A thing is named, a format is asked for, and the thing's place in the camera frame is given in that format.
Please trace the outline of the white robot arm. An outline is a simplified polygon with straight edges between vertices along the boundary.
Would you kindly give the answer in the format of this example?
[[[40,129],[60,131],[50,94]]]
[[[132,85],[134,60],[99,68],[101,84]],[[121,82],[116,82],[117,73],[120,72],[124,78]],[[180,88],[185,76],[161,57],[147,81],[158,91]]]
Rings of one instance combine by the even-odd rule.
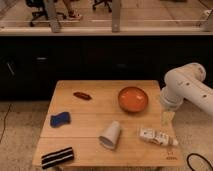
[[[213,116],[213,88],[203,83],[206,70],[199,63],[189,63],[169,70],[164,76],[165,86],[159,101],[163,107],[162,124],[169,125],[175,111],[188,100],[205,113]]]

